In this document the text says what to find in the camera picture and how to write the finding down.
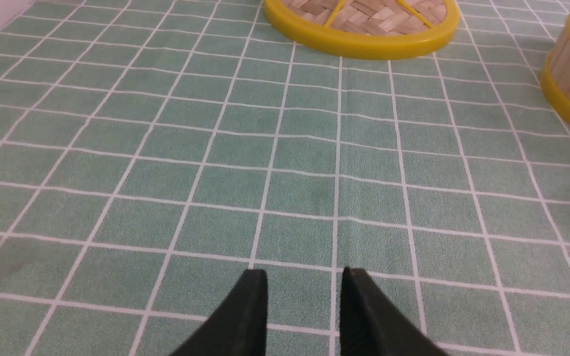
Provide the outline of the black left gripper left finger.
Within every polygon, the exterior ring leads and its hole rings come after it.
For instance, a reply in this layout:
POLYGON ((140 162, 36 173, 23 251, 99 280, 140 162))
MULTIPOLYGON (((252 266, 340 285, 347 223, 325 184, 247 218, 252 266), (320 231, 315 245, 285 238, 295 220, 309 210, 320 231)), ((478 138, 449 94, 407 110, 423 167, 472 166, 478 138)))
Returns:
POLYGON ((264 356, 267 318, 267 273, 246 269, 212 315, 171 354, 264 356))

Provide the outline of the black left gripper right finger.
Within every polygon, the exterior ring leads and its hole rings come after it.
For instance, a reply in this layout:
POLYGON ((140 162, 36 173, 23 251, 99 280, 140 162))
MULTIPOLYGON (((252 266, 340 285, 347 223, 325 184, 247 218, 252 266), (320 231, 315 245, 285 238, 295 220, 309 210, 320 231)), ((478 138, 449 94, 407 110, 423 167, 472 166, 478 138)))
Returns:
POLYGON ((392 304, 363 268, 342 271, 340 355, 445 356, 392 304))

